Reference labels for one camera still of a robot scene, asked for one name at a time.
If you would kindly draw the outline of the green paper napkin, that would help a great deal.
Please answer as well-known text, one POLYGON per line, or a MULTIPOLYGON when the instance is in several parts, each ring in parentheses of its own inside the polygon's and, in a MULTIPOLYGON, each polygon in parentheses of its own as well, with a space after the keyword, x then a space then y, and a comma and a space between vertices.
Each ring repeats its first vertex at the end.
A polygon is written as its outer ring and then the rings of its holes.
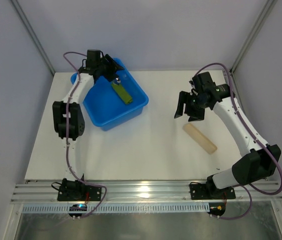
POLYGON ((132 96, 126 91, 122 84, 111 84, 112 89, 118 95, 118 97, 126 104, 131 104, 133 102, 132 96))

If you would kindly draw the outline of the blue plastic bin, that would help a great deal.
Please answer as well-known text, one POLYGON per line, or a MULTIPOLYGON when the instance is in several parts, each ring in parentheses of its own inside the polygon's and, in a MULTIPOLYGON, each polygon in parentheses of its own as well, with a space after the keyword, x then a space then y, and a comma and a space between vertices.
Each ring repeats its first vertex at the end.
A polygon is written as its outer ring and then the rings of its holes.
POLYGON ((104 131, 140 115, 149 102, 148 96, 123 63, 117 58, 114 60, 124 67, 124 70, 118 71, 117 74, 122 86, 132 96, 133 102, 125 104, 113 90, 111 83, 104 77, 100 77, 89 90, 81 105, 81 110, 87 111, 91 122, 104 131))

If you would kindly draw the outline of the beige cutlery tray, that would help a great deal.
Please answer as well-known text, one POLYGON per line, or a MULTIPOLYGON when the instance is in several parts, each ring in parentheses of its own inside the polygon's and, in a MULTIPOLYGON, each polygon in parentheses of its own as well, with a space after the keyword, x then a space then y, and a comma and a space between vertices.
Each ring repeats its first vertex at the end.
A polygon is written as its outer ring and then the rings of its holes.
POLYGON ((218 147, 191 123, 185 124, 182 129, 208 154, 211 155, 217 151, 218 147))

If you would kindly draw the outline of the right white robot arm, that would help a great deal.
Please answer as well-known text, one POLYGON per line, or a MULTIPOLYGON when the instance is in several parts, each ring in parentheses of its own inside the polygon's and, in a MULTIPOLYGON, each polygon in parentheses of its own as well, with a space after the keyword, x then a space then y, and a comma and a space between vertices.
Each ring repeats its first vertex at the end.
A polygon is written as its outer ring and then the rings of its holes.
POLYGON ((281 156, 278 145, 270 145, 252 126, 239 107, 230 85, 217 85, 209 72, 196 74, 189 82, 190 92, 180 91, 174 118, 188 116, 189 122, 202 121, 206 109, 211 109, 233 137, 241 158, 231 168, 210 175, 205 188, 212 198, 231 187, 246 186, 270 177, 281 156))

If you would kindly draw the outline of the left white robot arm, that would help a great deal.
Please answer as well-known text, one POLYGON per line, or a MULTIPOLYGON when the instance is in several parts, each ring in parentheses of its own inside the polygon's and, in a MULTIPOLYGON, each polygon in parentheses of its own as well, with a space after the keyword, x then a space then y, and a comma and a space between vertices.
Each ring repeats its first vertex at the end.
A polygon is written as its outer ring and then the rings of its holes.
POLYGON ((68 51, 63 57, 75 70, 76 79, 67 95, 52 105, 53 126, 58 136, 64 140, 67 170, 75 180, 86 184, 84 174, 76 173, 78 167, 73 167, 70 163, 70 150, 75 149, 78 138, 85 131, 81 105, 87 93, 101 77, 105 78, 119 95, 124 88, 117 72, 124 68, 109 54, 96 49, 89 49, 86 54, 68 51))

